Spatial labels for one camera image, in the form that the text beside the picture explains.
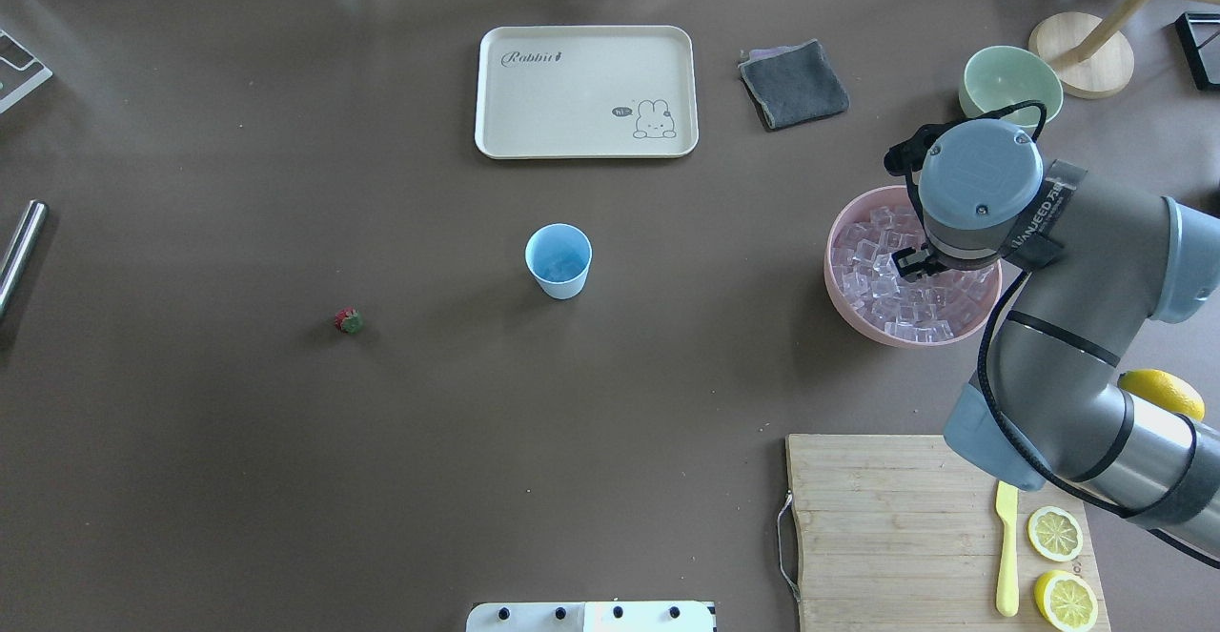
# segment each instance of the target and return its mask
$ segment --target lemon half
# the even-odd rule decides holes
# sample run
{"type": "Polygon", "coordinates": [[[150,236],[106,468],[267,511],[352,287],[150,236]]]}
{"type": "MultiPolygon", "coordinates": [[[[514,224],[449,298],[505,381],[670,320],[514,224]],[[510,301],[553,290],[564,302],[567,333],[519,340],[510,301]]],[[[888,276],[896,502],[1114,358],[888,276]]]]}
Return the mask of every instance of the lemon half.
{"type": "Polygon", "coordinates": [[[1087,582],[1071,572],[1044,572],[1033,583],[1033,601],[1055,630],[1085,632],[1097,623],[1097,597],[1087,582]]]}
{"type": "Polygon", "coordinates": [[[1070,561],[1085,547],[1080,523],[1061,508],[1042,506],[1033,511],[1026,525],[1033,550],[1055,562],[1070,561]]]}
{"type": "Polygon", "coordinates": [[[1203,397],[1182,378],[1163,370],[1132,370],[1119,376],[1119,389],[1125,389],[1169,412],[1180,412],[1191,420],[1203,420],[1203,397]]]}

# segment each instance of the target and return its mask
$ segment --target table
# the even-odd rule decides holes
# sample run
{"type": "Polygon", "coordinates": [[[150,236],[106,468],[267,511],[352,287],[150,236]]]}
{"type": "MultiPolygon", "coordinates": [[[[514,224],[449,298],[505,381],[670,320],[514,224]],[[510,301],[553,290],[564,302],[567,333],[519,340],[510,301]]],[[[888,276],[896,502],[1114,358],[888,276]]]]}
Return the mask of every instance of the table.
{"type": "MultiPolygon", "coordinates": [[[[974,50],[1119,0],[0,0],[56,71],[0,116],[0,220],[52,218],[0,328],[0,628],[461,630],[488,600],[714,599],[795,630],[786,433],[937,433],[977,340],[837,316],[826,233],[955,115],[974,50]],[[475,149],[498,24],[678,24],[702,144],[650,162],[475,149]],[[817,37],[847,113],[766,133],[738,51],[817,37]],[[526,238],[592,238],[554,303],[526,238]],[[355,305],[368,327],[327,323],[355,305]]],[[[1205,207],[1210,123],[1154,1],[1136,77],[1048,157],[1205,207]]],[[[1220,307],[1126,367],[1204,394],[1220,307]]],[[[1091,514],[1114,628],[1214,628],[1218,575],[1091,514]]]]}

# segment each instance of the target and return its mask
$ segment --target blue cup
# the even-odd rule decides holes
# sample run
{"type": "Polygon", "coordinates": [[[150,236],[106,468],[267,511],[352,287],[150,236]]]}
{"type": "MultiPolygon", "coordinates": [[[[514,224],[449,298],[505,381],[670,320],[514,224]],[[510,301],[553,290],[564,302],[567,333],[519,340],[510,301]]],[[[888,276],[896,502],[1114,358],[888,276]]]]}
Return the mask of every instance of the blue cup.
{"type": "Polygon", "coordinates": [[[571,224],[547,224],[526,244],[526,267],[553,299],[571,299],[584,289],[593,262],[593,246],[571,224]]]}

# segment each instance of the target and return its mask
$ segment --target wooden cutting board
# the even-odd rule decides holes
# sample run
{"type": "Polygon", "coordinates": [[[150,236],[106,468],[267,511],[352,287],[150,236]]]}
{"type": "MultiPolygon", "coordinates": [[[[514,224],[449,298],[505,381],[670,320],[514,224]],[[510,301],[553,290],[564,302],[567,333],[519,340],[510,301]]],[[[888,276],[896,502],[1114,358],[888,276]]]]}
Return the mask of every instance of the wooden cutting board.
{"type": "Polygon", "coordinates": [[[941,437],[793,433],[788,477],[804,632],[1053,632],[1033,603],[1033,581],[1057,569],[1088,582],[1100,604],[1093,630],[1110,630],[1085,506],[1049,484],[1017,501],[1020,609],[1004,617],[996,611],[1003,533],[996,479],[941,437]],[[1071,512],[1085,532],[1071,562],[1030,545],[1026,521],[1046,505],[1071,512]]]}

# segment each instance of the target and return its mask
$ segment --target white tray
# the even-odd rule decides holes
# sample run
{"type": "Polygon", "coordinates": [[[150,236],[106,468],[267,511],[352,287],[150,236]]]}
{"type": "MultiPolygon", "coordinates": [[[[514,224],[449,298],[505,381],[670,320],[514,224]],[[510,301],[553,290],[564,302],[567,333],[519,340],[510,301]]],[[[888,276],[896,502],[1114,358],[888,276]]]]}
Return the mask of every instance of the white tray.
{"type": "Polygon", "coordinates": [[[492,159],[676,159],[699,140],[676,27],[500,27],[478,59],[475,144],[492,159]]]}

